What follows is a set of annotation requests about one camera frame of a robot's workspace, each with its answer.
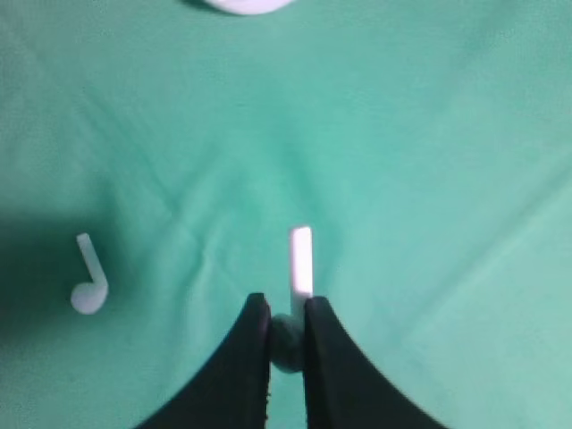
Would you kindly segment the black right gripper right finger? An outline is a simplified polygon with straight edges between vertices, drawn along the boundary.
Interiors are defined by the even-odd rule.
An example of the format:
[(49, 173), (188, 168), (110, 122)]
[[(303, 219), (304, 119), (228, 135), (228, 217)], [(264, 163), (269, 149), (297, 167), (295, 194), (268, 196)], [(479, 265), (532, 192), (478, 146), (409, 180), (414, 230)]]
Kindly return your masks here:
[(442, 428), (377, 370), (325, 297), (305, 304), (308, 428)]

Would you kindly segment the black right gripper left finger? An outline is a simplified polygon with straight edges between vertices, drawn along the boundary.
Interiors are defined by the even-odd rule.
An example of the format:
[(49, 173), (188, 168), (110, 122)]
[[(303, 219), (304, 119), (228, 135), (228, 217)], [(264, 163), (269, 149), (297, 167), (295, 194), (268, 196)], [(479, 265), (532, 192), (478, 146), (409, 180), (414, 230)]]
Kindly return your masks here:
[(265, 296), (248, 295), (211, 357), (140, 428), (257, 429), (267, 421), (271, 311)]

